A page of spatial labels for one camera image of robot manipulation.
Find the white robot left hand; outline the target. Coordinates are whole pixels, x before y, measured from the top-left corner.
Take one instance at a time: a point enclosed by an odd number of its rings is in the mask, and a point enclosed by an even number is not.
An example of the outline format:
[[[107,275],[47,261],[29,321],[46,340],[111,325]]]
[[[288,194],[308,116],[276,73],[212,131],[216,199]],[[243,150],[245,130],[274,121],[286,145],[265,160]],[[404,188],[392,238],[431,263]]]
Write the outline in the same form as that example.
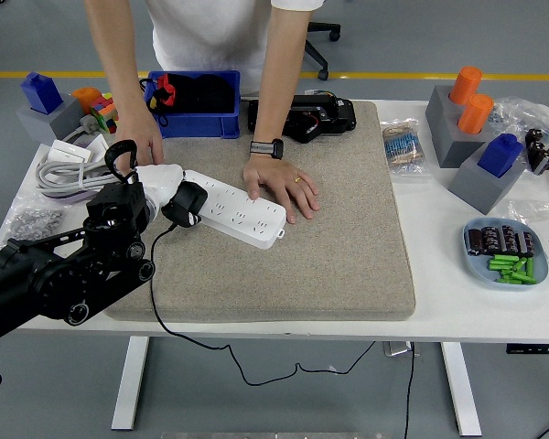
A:
[[[201,221],[199,211],[208,193],[200,185],[187,181],[181,166],[138,166],[136,171],[144,187],[149,222],[153,222],[159,214],[183,228]]]

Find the person's left hand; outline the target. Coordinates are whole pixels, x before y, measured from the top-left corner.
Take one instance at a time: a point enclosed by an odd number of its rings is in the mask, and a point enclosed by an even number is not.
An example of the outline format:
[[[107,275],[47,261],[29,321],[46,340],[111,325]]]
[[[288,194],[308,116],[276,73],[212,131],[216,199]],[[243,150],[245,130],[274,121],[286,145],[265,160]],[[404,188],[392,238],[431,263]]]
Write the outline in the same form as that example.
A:
[[[320,209],[315,181],[284,159],[252,153],[242,177],[250,199],[261,196],[261,187],[269,189],[277,203],[285,208],[286,220],[290,224],[296,223],[294,205],[307,220],[312,220]]]

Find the person's right hand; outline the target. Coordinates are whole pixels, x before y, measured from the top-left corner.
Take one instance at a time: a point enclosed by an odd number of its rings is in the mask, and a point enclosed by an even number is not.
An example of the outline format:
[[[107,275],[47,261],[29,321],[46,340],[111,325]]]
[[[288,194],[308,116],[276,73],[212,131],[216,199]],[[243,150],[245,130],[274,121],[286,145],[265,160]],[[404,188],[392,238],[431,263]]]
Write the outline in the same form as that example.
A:
[[[114,141],[134,141],[135,161],[139,166],[164,163],[163,139],[153,115],[142,111],[120,112]]]

